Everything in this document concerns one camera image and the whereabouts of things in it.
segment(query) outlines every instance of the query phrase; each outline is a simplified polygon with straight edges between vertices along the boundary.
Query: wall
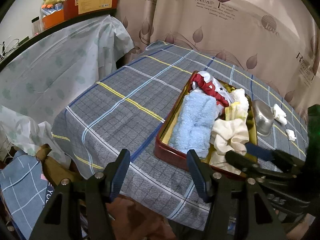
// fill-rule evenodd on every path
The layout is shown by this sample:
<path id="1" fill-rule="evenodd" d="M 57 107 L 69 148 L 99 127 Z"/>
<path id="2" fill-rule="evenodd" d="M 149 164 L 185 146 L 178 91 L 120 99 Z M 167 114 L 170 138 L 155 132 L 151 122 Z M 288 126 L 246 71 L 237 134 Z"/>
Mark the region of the wall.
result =
<path id="1" fill-rule="evenodd" d="M 32 37 L 31 20 L 40 16 L 43 0 L 15 0 L 0 23 L 0 44 Z"/>

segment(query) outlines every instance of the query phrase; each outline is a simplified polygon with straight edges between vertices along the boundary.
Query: white plastic sheet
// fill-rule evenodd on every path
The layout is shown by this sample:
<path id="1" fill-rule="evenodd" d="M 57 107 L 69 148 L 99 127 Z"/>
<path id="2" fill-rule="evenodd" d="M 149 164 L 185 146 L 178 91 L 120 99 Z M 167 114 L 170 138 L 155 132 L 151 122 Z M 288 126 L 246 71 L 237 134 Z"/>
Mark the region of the white plastic sheet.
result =
<path id="1" fill-rule="evenodd" d="M 96 17 L 61 29 L 35 43 L 0 73 L 0 102 L 52 124 L 55 116 L 94 82 L 116 70 L 133 48 L 117 19 Z"/>
<path id="2" fill-rule="evenodd" d="M 0 105 L 0 137 L 4 135 L 9 142 L 32 156 L 47 143 L 52 149 L 49 156 L 67 168 L 70 165 L 70 158 L 52 140 L 51 125 L 47 121 L 37 124 L 31 117 Z"/>

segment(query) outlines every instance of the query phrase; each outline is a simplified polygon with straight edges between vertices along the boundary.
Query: plaid tablecloth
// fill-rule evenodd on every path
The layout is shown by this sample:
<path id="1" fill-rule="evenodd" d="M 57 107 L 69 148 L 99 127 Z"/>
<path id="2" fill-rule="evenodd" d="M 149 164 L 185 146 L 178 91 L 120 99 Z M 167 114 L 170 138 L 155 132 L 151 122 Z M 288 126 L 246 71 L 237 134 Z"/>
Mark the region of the plaid tablecloth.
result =
<path id="1" fill-rule="evenodd" d="M 131 164 L 122 194 L 169 219 L 203 230 L 209 205 L 198 197 L 190 174 L 157 159 L 153 152 L 159 128 L 195 70 L 206 70 L 245 89 L 252 100 L 281 106 L 288 124 L 275 123 L 270 136 L 258 137 L 258 144 L 305 159 L 306 124 L 271 87 L 237 66 L 162 41 L 68 105 L 55 118 L 52 136 L 85 178 L 103 170 L 127 148 Z M 295 142 L 288 140 L 285 129 L 294 130 Z M 276 170 L 271 163 L 259 162 Z"/>

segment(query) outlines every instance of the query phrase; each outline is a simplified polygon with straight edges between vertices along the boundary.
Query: blue towel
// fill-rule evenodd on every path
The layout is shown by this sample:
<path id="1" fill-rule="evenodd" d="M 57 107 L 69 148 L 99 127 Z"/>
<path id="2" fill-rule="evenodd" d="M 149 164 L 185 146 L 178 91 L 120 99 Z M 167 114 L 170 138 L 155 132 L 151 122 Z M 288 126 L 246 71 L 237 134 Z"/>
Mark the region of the blue towel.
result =
<path id="1" fill-rule="evenodd" d="M 197 92 L 186 95 L 169 146 L 185 154 L 194 149 L 200 158 L 205 158 L 209 151 L 216 107 L 214 97 Z"/>

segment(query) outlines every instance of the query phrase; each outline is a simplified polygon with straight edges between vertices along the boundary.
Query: white towel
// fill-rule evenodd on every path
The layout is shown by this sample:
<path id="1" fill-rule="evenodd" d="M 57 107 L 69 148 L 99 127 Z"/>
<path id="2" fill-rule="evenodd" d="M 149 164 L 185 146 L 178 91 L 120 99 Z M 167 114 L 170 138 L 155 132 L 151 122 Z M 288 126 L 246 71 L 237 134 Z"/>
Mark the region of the white towel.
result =
<path id="1" fill-rule="evenodd" d="M 285 118 L 287 115 L 286 113 L 278 106 L 277 104 L 274 104 L 274 106 L 271 108 L 271 112 L 273 113 L 273 118 L 280 122 L 282 125 L 287 124 L 287 119 Z"/>
<path id="2" fill-rule="evenodd" d="M 285 130 L 285 132 L 288 135 L 289 141 L 295 141 L 296 140 L 296 137 L 294 135 L 294 131 L 287 129 L 287 130 Z"/>
<path id="3" fill-rule="evenodd" d="M 241 118 L 246 121 L 248 116 L 249 102 L 244 94 L 244 89 L 236 89 L 230 93 L 231 98 L 235 101 L 225 108 L 226 121 Z"/>
<path id="4" fill-rule="evenodd" d="M 243 119 L 216 120 L 212 127 L 210 138 L 210 143 L 214 145 L 216 152 L 212 153 L 210 164 L 226 171 L 240 174 L 241 171 L 226 162 L 225 155 L 230 150 L 245 155 L 247 150 L 244 144 L 248 141 L 249 132 Z"/>

